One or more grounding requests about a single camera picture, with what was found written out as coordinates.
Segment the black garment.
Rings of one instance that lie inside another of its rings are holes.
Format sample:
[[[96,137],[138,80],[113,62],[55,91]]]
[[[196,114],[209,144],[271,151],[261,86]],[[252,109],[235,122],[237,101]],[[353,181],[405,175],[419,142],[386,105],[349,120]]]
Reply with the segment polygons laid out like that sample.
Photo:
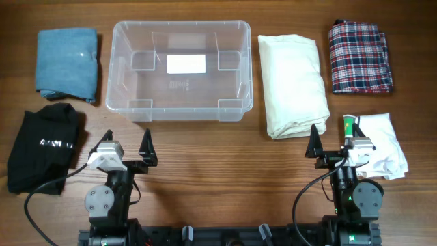
[[[10,193],[29,193],[68,173],[79,138],[79,117],[69,103],[26,111],[7,162]]]

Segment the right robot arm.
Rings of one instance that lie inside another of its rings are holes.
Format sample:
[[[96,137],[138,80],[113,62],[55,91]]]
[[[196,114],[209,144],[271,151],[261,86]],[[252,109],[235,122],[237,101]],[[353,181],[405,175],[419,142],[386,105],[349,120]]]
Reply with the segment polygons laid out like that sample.
[[[304,242],[307,245],[363,245],[382,244],[379,218],[384,189],[376,181],[358,178],[357,168],[369,163],[376,150],[358,124],[352,125],[352,136],[345,138],[338,151],[323,149],[315,125],[311,126],[305,156],[315,158],[316,169],[327,169],[333,192],[334,215],[325,215],[314,232]]]

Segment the cream cloth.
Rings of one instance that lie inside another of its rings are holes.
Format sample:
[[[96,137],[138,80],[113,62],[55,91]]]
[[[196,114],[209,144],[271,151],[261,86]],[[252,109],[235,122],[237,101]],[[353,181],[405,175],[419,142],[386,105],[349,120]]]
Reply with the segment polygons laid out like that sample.
[[[304,36],[258,36],[267,134],[271,139],[326,131],[330,117],[316,41]]]

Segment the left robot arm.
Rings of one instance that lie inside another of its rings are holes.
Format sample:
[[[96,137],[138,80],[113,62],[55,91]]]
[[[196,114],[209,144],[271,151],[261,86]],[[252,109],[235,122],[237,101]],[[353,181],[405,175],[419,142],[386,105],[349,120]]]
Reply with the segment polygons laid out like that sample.
[[[125,161],[124,150],[108,130],[91,149],[87,165],[107,174],[104,185],[93,187],[85,196],[90,229],[79,232],[78,244],[87,246],[151,245],[152,240],[137,219],[128,217],[136,174],[147,174],[158,165],[151,132],[146,129],[139,147],[139,160]]]

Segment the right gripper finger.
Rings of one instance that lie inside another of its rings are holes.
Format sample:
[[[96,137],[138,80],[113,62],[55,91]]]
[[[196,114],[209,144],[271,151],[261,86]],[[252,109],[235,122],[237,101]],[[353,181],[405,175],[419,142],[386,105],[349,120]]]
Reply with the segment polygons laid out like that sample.
[[[323,145],[315,124],[311,125],[309,143],[305,152],[306,158],[318,158],[323,156]]]
[[[352,124],[352,136],[353,137],[365,137],[365,134],[359,128],[359,125],[357,123]]]

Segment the plaid shirt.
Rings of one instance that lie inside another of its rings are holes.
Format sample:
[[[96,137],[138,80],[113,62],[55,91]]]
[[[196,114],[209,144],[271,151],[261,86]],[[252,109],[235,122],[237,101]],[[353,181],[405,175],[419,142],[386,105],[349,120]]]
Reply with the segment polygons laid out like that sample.
[[[386,35],[377,24],[336,20],[328,41],[334,94],[393,91]]]

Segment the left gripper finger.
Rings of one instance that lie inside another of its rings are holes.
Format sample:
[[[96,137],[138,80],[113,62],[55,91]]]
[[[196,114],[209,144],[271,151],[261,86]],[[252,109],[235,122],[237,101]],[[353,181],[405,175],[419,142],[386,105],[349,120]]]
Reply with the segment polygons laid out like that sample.
[[[144,162],[157,162],[157,155],[152,143],[150,129],[146,129],[139,148],[139,155]]]
[[[103,142],[103,141],[112,141],[113,140],[113,131],[112,130],[107,130],[106,133],[103,135],[103,137],[100,139],[100,141],[90,150],[90,154],[97,152],[97,148],[98,146]]]

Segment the white t-shirt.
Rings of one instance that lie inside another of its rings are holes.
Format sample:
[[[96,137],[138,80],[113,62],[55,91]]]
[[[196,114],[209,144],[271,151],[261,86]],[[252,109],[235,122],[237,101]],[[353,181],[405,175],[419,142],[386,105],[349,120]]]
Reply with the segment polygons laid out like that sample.
[[[384,177],[387,180],[405,177],[405,173],[409,171],[408,162],[397,140],[390,113],[344,115],[343,121],[345,136],[352,132],[352,124],[356,123],[376,147],[370,155],[368,164],[356,167],[359,176]]]

